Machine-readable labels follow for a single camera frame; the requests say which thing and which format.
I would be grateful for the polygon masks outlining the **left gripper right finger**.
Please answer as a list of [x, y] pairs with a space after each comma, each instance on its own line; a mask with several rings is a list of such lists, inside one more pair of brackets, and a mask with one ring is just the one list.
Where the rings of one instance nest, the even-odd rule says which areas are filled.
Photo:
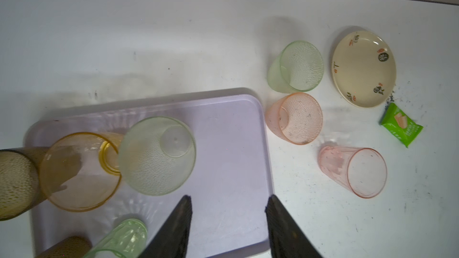
[[276, 195], [265, 208], [271, 257], [322, 258]]

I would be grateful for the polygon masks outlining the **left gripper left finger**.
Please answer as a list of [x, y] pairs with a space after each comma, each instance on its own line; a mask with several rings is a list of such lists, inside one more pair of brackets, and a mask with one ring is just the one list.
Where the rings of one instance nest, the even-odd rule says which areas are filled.
[[139, 258], [185, 258], [191, 221], [191, 197], [184, 195]]

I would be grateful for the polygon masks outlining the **bright green glass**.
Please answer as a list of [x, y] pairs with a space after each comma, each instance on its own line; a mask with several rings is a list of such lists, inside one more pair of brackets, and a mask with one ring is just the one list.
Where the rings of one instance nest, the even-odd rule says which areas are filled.
[[126, 219], [97, 243], [84, 258], [137, 258], [147, 245], [148, 230], [138, 219]]

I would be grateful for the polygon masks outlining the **pale green large glass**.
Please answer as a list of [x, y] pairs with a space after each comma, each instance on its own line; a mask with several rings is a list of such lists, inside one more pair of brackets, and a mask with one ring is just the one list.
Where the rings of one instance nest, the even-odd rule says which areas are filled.
[[196, 157], [196, 141], [185, 123], [171, 117], [150, 117], [125, 134], [118, 165], [132, 189], [157, 197], [174, 192], [187, 181]]

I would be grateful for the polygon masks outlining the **brown textured glass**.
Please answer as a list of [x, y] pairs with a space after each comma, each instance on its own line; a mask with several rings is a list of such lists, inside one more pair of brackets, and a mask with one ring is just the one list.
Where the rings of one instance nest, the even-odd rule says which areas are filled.
[[71, 236], [48, 248], [36, 258], [83, 258], [92, 249], [92, 243], [81, 236]]
[[48, 148], [1, 150], [1, 220], [20, 216], [47, 199], [39, 183], [39, 167]]

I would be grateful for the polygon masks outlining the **amber yellow glass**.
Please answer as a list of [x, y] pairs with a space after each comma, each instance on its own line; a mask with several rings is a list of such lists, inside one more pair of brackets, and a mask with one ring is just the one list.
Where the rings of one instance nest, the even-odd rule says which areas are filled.
[[56, 207], [71, 212], [94, 210], [121, 184], [118, 153], [122, 134], [78, 132], [62, 137], [39, 167], [41, 190]]

